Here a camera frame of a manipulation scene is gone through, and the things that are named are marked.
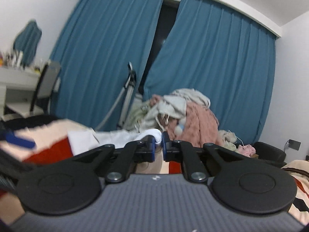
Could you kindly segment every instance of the wall socket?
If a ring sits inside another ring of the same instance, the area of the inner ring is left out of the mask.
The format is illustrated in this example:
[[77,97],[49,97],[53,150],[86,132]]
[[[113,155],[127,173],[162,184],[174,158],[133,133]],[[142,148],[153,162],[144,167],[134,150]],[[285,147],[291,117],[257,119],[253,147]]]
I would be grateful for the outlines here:
[[298,151],[299,150],[299,147],[300,147],[300,142],[299,141],[296,141],[296,140],[292,140],[292,139],[289,139],[289,144],[288,144],[288,147]]

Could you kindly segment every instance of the striped gray surface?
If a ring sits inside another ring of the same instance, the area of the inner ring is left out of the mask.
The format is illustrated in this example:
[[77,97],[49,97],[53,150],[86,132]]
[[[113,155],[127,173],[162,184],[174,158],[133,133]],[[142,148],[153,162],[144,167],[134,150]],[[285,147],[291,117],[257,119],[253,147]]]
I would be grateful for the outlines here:
[[124,183],[108,185],[79,212],[61,217],[27,212],[11,226],[15,232],[288,232],[302,227],[286,212],[263,217],[232,212],[213,198],[208,187],[178,174],[133,174]]

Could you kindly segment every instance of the pink clothing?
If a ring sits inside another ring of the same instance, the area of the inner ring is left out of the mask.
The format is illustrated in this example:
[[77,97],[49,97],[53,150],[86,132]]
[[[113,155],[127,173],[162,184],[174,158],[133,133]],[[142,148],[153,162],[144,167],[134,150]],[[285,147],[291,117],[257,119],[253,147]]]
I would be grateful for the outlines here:
[[238,152],[244,156],[250,157],[255,154],[255,149],[251,145],[242,146],[239,145],[237,148]]
[[210,109],[187,102],[186,124],[181,135],[175,135],[174,130],[177,119],[171,119],[165,129],[171,140],[183,140],[190,142],[194,147],[203,147],[204,143],[211,142],[220,145],[218,141],[218,125],[216,116]]

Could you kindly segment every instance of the white cloth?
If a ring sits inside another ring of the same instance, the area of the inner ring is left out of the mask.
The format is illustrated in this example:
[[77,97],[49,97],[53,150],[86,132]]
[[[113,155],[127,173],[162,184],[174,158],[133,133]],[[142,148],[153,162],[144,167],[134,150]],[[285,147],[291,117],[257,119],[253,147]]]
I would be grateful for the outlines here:
[[68,139],[72,153],[75,156],[105,144],[114,144],[115,148],[123,148],[128,142],[140,140],[147,135],[154,136],[156,145],[159,145],[162,141],[162,134],[158,129],[146,130],[143,133],[128,132],[126,130],[112,132],[69,131]]
[[143,132],[150,128],[158,127],[156,117],[158,114],[166,116],[167,118],[181,119],[186,116],[187,101],[186,99],[175,96],[165,95],[163,98],[154,105],[147,113],[140,125],[140,132]]
[[68,139],[74,156],[99,146],[93,134],[94,131],[92,130],[68,132]]
[[198,90],[194,89],[188,89],[188,88],[182,88],[182,89],[177,89],[171,93],[171,95],[176,95],[180,96],[187,101],[193,101],[205,108],[209,108],[211,105],[211,101],[209,98],[207,98],[204,94],[202,94]]

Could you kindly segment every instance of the black cable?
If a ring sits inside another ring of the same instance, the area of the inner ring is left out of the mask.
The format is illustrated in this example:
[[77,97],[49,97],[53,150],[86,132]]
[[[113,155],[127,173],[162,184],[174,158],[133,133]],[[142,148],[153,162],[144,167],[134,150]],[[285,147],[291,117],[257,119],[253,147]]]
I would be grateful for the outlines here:
[[286,147],[286,144],[288,144],[289,140],[285,143],[284,145],[284,148],[283,148],[283,151],[285,152],[285,147]]

